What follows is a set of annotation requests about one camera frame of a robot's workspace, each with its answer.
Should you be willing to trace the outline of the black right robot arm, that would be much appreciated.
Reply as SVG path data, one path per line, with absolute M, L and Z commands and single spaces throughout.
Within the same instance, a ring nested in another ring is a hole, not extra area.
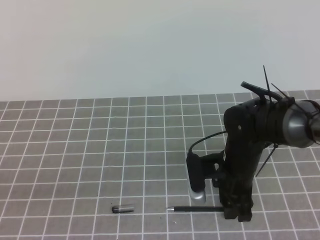
M 253 179 L 265 148 L 306 148 L 320 139 L 320 106 L 312 100 L 259 99 L 235 105 L 223 116 L 225 148 L 200 158 L 201 179 L 218 187 L 226 220 L 252 219 Z

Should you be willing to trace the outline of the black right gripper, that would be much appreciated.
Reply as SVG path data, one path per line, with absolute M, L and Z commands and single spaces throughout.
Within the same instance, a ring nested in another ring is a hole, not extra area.
M 271 144 L 265 130 L 274 108 L 274 102 L 256 98 L 227 109 L 223 116 L 225 149 L 199 159 L 199 199 L 206 201 L 205 179 L 212 178 L 226 220 L 252 220 L 253 178 L 263 150 Z

